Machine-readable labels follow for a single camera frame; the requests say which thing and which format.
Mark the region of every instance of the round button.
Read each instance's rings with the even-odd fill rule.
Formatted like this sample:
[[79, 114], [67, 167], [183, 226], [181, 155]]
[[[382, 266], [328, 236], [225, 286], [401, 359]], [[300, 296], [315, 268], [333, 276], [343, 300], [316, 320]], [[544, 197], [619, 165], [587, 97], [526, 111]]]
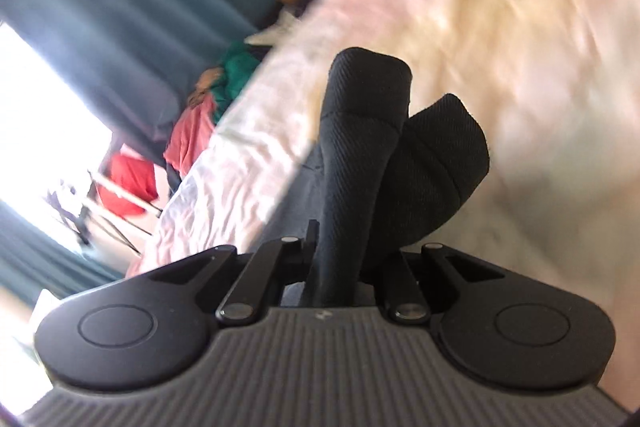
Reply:
[[244, 319], [248, 319], [254, 313], [254, 309], [249, 306], [249, 304], [244, 304], [242, 302], [236, 302], [232, 304], [227, 304], [220, 315], [225, 317], [230, 321], [242, 321]]
[[79, 324], [82, 337], [100, 347], [127, 347], [147, 338], [154, 318], [136, 306], [109, 306], [91, 311]]
[[495, 317], [500, 334], [523, 346], [548, 346], [561, 341], [569, 332], [569, 320], [561, 312], [542, 304], [519, 304], [502, 310]]

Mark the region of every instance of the red cloth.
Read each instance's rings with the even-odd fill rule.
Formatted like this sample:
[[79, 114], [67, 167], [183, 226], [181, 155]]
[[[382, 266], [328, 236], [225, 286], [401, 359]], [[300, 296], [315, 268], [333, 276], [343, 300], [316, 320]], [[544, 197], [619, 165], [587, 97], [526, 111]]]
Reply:
[[[111, 157], [109, 176], [107, 177], [127, 192], [147, 203], [158, 199], [156, 171], [153, 163], [148, 160], [116, 153]], [[98, 185], [98, 194], [100, 195], [102, 206], [117, 216], [137, 216], [145, 213], [143, 208], [117, 197], [113, 192], [101, 185]]]
[[187, 107], [174, 126], [164, 159], [180, 172], [182, 178], [209, 146], [214, 129], [211, 115], [215, 108], [213, 95], [208, 92], [196, 107]]

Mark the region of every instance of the gray textured platform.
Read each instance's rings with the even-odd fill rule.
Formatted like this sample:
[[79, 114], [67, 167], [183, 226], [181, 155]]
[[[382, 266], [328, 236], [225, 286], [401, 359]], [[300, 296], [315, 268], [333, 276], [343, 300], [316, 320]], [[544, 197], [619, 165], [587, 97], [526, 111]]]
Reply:
[[42, 427], [471, 427], [620, 425], [594, 387], [504, 394], [453, 369], [421, 329], [376, 308], [272, 309], [220, 333], [174, 380], [128, 394], [57, 387], [25, 413]]

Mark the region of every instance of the clothing pile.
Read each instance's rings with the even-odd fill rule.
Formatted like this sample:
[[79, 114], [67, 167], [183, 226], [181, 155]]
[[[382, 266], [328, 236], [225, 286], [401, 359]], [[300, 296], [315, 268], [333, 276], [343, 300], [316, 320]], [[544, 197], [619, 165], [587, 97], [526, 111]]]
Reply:
[[270, 46], [231, 44], [216, 68], [200, 75], [174, 126], [164, 159], [184, 178], [209, 145], [215, 125], [240, 95]]
[[[158, 199], [156, 172], [149, 160], [133, 157], [129, 152], [115, 153], [109, 163], [107, 178], [147, 203]], [[102, 185], [98, 185], [97, 190], [102, 206], [116, 216], [140, 216], [145, 213], [144, 208], [119, 197]]]

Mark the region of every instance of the pink blanket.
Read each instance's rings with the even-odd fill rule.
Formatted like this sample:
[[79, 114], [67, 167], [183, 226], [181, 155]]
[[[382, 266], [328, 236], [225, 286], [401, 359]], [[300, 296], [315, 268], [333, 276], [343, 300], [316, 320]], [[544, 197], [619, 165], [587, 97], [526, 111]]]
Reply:
[[211, 115], [216, 108], [211, 93], [207, 93], [202, 103], [187, 107], [177, 121], [171, 140], [164, 152], [164, 159], [184, 178], [198, 156], [209, 146], [213, 134]]

